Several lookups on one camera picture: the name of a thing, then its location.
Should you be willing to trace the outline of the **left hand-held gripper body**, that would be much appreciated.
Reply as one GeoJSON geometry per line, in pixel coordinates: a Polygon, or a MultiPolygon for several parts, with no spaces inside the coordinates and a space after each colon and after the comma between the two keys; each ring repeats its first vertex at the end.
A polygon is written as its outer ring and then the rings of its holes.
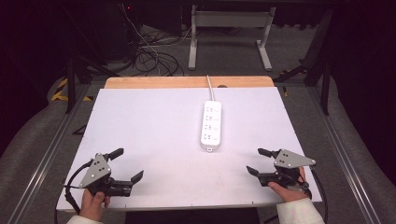
{"type": "Polygon", "coordinates": [[[89,165],[87,173],[79,183],[81,189],[87,189],[92,195],[101,191],[106,196],[129,197],[133,183],[131,181],[119,181],[111,177],[112,169],[105,154],[97,153],[89,165]]]}

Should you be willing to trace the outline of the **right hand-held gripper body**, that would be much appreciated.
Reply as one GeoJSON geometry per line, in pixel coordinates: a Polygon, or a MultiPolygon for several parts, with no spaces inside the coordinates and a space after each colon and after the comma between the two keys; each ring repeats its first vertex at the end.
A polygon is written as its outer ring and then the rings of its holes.
{"type": "Polygon", "coordinates": [[[280,149],[274,161],[273,173],[260,173],[259,182],[267,187],[269,182],[276,182],[286,189],[309,190],[309,184],[300,173],[300,168],[313,166],[316,161],[286,149],[280,149]]]}

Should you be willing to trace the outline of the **person's right hand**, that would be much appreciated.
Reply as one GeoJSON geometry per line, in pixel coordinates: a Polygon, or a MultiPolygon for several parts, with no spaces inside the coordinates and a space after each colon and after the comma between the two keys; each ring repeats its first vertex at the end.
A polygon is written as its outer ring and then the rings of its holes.
{"type": "Polygon", "coordinates": [[[291,203],[308,198],[308,195],[302,190],[286,189],[278,185],[276,182],[269,182],[268,187],[278,194],[284,203],[291,203]]]}

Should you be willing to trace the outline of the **person's left hand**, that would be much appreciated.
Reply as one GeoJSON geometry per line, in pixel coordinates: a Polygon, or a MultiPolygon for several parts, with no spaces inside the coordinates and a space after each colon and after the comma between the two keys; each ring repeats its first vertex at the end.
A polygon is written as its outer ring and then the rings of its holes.
{"type": "Polygon", "coordinates": [[[99,191],[94,196],[85,189],[82,196],[79,215],[93,221],[100,221],[105,208],[110,204],[110,197],[99,191]]]}

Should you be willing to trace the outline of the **white power strip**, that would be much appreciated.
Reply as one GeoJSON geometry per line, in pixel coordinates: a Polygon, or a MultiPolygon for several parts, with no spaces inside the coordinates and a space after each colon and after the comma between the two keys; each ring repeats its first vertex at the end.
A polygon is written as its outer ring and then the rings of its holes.
{"type": "Polygon", "coordinates": [[[200,144],[207,152],[220,145],[222,105],[216,101],[206,101],[204,105],[200,144]]]}

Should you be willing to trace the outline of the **yellow black hazard tape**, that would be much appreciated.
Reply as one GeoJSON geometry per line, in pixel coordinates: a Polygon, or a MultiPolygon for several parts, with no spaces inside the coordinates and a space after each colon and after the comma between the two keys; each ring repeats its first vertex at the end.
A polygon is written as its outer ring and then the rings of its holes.
{"type": "Polygon", "coordinates": [[[64,77],[59,83],[55,93],[51,97],[51,101],[67,101],[68,96],[63,95],[64,88],[66,87],[68,79],[64,77]]]}

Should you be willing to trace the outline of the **black metal stand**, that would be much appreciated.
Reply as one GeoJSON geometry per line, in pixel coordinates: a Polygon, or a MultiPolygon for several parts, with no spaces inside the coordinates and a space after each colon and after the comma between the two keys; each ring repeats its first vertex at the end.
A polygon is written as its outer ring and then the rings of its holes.
{"type": "Polygon", "coordinates": [[[326,116],[329,115],[328,98],[331,64],[329,58],[325,55],[324,43],[331,23],[332,13],[332,9],[325,11],[304,58],[300,60],[300,65],[289,71],[284,70],[280,73],[279,77],[274,78],[275,83],[281,83],[298,74],[306,73],[304,79],[306,87],[314,87],[322,79],[320,107],[326,116]]]}
{"type": "Polygon", "coordinates": [[[83,85],[88,85],[92,81],[92,74],[88,69],[89,66],[106,77],[117,77],[118,74],[105,68],[105,61],[99,58],[97,50],[80,29],[67,7],[61,5],[61,9],[64,14],[64,20],[66,21],[66,27],[68,29],[67,33],[70,34],[71,42],[71,46],[68,50],[70,58],[67,62],[65,76],[67,78],[68,89],[66,113],[70,114],[78,102],[76,79],[83,85]]]}

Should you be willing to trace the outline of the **aluminium floor rail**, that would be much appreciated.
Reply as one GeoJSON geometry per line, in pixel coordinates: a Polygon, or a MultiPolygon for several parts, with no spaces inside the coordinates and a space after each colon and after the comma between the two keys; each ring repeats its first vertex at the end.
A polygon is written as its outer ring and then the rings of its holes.
{"type": "Polygon", "coordinates": [[[325,125],[326,132],[329,135],[330,142],[332,143],[332,148],[340,163],[348,185],[350,186],[352,193],[358,203],[358,206],[364,216],[367,224],[382,224],[377,212],[371,200],[368,197],[367,191],[365,190],[359,175],[356,172],[350,158],[347,155],[346,149],[341,142],[337,131],[334,129],[331,118],[326,115],[321,107],[320,98],[317,91],[312,88],[307,88],[308,94],[310,95],[312,101],[314,102],[318,113],[325,125]]]}
{"type": "Polygon", "coordinates": [[[22,196],[20,197],[12,215],[7,221],[7,224],[22,224],[28,209],[30,208],[35,196],[37,195],[50,167],[54,161],[61,143],[64,140],[65,132],[68,129],[71,120],[76,114],[76,111],[82,102],[84,96],[89,90],[88,84],[82,84],[79,88],[77,95],[74,98],[74,104],[68,109],[67,113],[64,114],[62,122],[55,134],[53,135],[49,146],[46,148],[46,152],[34,169],[33,175],[29,181],[29,184],[25,188],[22,196]]]}

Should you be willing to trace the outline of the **white metal desk frame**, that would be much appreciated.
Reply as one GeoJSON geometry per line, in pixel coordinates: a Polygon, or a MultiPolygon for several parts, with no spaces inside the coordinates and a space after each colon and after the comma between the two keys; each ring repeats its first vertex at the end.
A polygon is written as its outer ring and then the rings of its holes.
{"type": "Polygon", "coordinates": [[[264,69],[266,71],[273,69],[266,51],[266,42],[276,14],[275,7],[270,7],[264,12],[202,11],[197,8],[197,5],[191,7],[191,43],[188,62],[188,68],[190,70],[196,68],[197,27],[263,28],[262,38],[256,41],[256,45],[261,55],[264,69]]]}

